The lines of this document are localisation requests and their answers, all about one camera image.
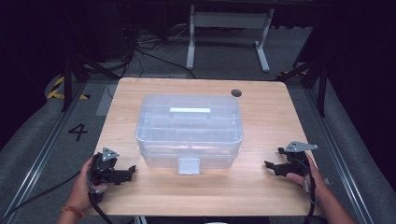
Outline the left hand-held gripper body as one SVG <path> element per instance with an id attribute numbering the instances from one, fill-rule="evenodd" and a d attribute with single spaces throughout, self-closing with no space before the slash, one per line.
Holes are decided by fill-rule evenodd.
<path id="1" fill-rule="evenodd" d="M 120 184 L 118 173 L 114 169 L 119 155 L 120 154 L 118 152 L 115 152 L 108 147 L 104 147 L 102 152 L 98 152 L 93 156 L 88 172 L 88 186 L 90 193 L 98 194 L 99 190 L 95 190 L 94 186 L 98 186 L 102 183 L 114 183 L 115 185 Z"/>

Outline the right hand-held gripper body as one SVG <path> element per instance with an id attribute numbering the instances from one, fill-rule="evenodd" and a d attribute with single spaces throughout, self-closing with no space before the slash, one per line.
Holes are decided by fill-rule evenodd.
<path id="1" fill-rule="evenodd" d="M 291 141 L 285 149 L 291 152 L 289 155 L 286 155 L 287 160 L 292 164 L 300 166 L 303 171 L 300 172 L 299 175 L 305 176 L 310 171 L 310 163 L 305 152 L 318 149 L 318 146 L 298 141 Z"/>

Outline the clear plastic storage box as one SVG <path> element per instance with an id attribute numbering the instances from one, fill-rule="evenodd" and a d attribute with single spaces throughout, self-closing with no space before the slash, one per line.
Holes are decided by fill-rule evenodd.
<path id="1" fill-rule="evenodd" d="M 238 101 L 232 96 L 149 94 L 135 128 L 146 165 L 181 175 L 228 169 L 244 139 Z"/>

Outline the person's right hand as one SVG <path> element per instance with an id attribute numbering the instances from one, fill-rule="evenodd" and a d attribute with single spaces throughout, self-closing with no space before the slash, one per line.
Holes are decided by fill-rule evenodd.
<path id="1" fill-rule="evenodd" d="M 310 164 L 311 175 L 302 177 L 295 173 L 287 173 L 286 178 L 295 184 L 300 185 L 303 189 L 306 189 L 307 186 L 313 189 L 315 191 L 314 202 L 318 203 L 322 196 L 327 194 L 329 190 L 312 158 L 309 155 L 306 155 L 306 157 Z"/>

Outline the person's left hand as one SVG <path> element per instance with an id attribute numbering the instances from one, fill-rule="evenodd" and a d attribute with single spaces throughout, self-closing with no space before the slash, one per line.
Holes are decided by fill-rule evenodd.
<path id="1" fill-rule="evenodd" d="M 88 195 L 88 172 L 91 163 L 92 158 L 89 158 L 82 165 L 65 204 L 68 207 L 74 207 L 79 212 L 83 212 L 92 206 Z"/>

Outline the black tripod stand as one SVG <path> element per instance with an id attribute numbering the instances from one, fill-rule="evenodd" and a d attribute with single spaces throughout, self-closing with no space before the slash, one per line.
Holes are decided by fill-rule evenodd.
<path id="1" fill-rule="evenodd" d="M 72 96 L 72 77 L 75 77 L 78 82 L 87 82 L 89 75 L 84 65 L 87 64 L 93 70 L 105 75 L 113 80 L 119 80 L 120 76 L 112 73 L 110 70 L 104 68 L 99 63 L 94 62 L 84 56 L 75 52 L 68 53 L 64 59 L 63 75 L 64 75 L 64 106 L 62 111 L 65 112 L 73 102 Z"/>
<path id="2" fill-rule="evenodd" d="M 323 60 L 304 63 L 289 72 L 281 72 L 277 77 L 277 81 L 284 82 L 292 77 L 296 77 L 305 73 L 301 80 L 301 85 L 305 89 L 312 89 L 314 84 L 318 82 L 317 109 L 319 114 L 324 117 L 325 111 L 325 93 L 327 87 L 328 68 Z"/>

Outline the yellow black floor tape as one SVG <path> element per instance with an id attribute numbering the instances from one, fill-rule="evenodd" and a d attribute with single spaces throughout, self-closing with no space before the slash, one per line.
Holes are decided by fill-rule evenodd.
<path id="1" fill-rule="evenodd" d="M 55 83 L 53 84 L 52 89 L 50 90 L 49 94 L 47 95 L 47 98 L 56 98 L 56 99 L 63 99 L 64 94 L 59 93 L 58 90 L 60 89 L 61 85 L 64 82 L 64 76 L 59 75 L 59 77 L 56 79 Z"/>

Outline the white metal stand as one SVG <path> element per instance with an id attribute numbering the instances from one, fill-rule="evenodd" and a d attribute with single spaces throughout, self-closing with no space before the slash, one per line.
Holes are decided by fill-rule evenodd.
<path id="1" fill-rule="evenodd" d="M 197 11 L 195 5 L 191 5 L 189 18 L 189 45 L 187 52 L 186 67 L 194 67 L 195 55 L 195 29 L 200 28 L 237 28 L 237 29 L 261 29 L 262 36 L 254 42 L 259 62 L 264 73 L 270 71 L 269 64 L 263 49 L 274 16 L 271 8 L 265 13 L 232 13 L 232 12 L 204 12 Z"/>

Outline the metal floor rail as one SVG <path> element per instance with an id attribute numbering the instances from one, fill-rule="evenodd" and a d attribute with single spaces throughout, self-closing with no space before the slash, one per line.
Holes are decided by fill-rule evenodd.
<path id="1" fill-rule="evenodd" d="M 69 107 L 64 112 L 61 112 L 59 117 L 56 119 L 56 122 L 51 129 L 43 147 L 40 148 L 39 153 L 35 157 L 34 163 L 28 170 L 21 183 L 21 186 L 8 206 L 5 214 L 0 219 L 0 224 L 12 224 L 14 219 L 19 214 L 18 209 L 22 207 L 23 203 L 28 201 L 31 192 L 35 187 L 35 183 L 40 177 L 44 167 L 47 164 L 50 154 L 52 153 L 54 146 L 59 139 L 60 132 L 69 118 L 71 111 L 75 107 L 80 95 L 84 92 L 85 87 L 86 85 L 84 83 L 79 83 L 72 90 L 72 98 L 71 102 L 69 103 Z"/>
<path id="2" fill-rule="evenodd" d="M 355 179 L 350 173 L 347 163 L 341 153 L 340 147 L 335 141 L 330 126 L 327 120 L 321 116 L 318 110 L 317 100 L 314 92 L 311 89 L 304 89 L 304 94 L 310 104 L 310 107 L 314 111 L 315 118 L 318 121 L 320 129 L 323 131 L 323 135 L 330 148 L 330 155 L 332 157 L 335 169 L 341 178 L 343 186 L 346 190 L 346 194 L 354 208 L 355 213 L 357 214 L 359 222 L 361 224 L 374 224 L 372 216 L 363 198 L 361 197 L 361 193 L 356 185 Z"/>

